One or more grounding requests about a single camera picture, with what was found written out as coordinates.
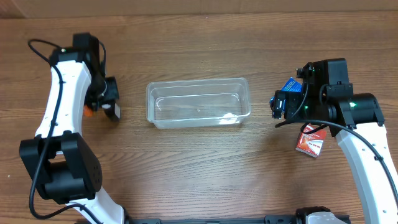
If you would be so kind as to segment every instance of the empty tray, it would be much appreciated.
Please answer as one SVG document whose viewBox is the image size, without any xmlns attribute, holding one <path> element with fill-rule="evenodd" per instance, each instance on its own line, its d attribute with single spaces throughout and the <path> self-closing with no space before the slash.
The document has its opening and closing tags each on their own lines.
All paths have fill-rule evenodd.
<svg viewBox="0 0 398 224">
<path fill-rule="evenodd" d="M 158 128 L 239 124 L 250 115 L 245 78 L 154 82 L 147 86 L 147 119 Z"/>
</svg>

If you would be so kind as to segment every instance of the blue package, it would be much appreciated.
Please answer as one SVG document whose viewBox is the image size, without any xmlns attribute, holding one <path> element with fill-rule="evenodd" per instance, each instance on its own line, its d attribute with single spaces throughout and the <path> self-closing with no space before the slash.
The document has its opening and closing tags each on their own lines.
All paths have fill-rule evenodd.
<svg viewBox="0 0 398 224">
<path fill-rule="evenodd" d="M 282 91 L 293 91 L 300 93 L 301 92 L 301 84 L 298 83 L 296 80 L 294 80 L 292 77 L 287 80 L 286 84 L 282 87 Z M 271 104 L 274 101 L 274 97 L 272 97 L 269 100 L 269 103 Z"/>
</svg>

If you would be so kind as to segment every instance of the orange object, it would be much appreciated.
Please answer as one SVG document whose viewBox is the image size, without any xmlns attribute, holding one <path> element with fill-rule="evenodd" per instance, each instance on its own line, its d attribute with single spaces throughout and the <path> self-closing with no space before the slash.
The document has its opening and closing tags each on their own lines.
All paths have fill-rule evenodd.
<svg viewBox="0 0 398 224">
<path fill-rule="evenodd" d="M 315 128 L 313 126 L 307 125 L 304 128 L 304 132 L 314 129 Z M 304 152 L 313 157 L 318 157 L 321 152 L 323 140 L 325 140 L 325 137 L 326 131 L 324 129 L 321 129 L 312 134 L 300 133 L 300 135 L 298 136 L 296 150 Z"/>
<path fill-rule="evenodd" d="M 87 117 L 92 117 L 94 115 L 94 111 L 85 105 L 83 107 L 83 114 Z"/>
</svg>

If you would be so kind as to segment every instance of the red and white package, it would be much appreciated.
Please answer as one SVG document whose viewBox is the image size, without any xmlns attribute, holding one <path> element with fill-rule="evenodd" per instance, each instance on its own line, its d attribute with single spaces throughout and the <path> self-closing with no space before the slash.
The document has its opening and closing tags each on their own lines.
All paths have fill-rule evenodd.
<svg viewBox="0 0 398 224">
<path fill-rule="evenodd" d="M 314 129 L 315 128 L 313 126 L 307 125 L 304 128 L 304 132 Z M 318 157 L 321 152 L 323 140 L 325 140 L 325 137 L 326 131 L 324 129 L 321 129 L 312 134 L 300 133 L 300 135 L 298 136 L 296 150 L 304 152 L 313 157 Z"/>
</svg>

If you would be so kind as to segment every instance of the wooden table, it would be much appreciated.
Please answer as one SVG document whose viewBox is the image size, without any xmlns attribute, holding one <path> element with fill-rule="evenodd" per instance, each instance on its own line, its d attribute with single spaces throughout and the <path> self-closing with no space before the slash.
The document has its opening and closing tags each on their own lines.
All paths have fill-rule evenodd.
<svg viewBox="0 0 398 224">
<path fill-rule="evenodd" d="M 106 45 L 123 119 L 115 125 L 96 113 L 83 120 L 83 135 L 101 162 L 103 187 L 134 218 L 263 217 L 323 205 L 362 223 L 336 141 L 328 136 L 314 159 L 294 150 L 299 125 L 274 128 L 269 98 L 307 62 L 347 59 L 355 92 L 379 100 L 398 165 L 398 12 L 0 20 L 0 223 L 42 223 L 29 213 L 31 179 L 18 148 L 42 120 L 50 69 L 26 42 L 68 46 L 86 31 Z M 226 77 L 249 82 L 244 125 L 159 130 L 147 122 L 148 83 Z M 39 197 L 35 206 L 41 214 L 60 208 Z M 68 211 L 46 223 L 79 219 Z"/>
</svg>

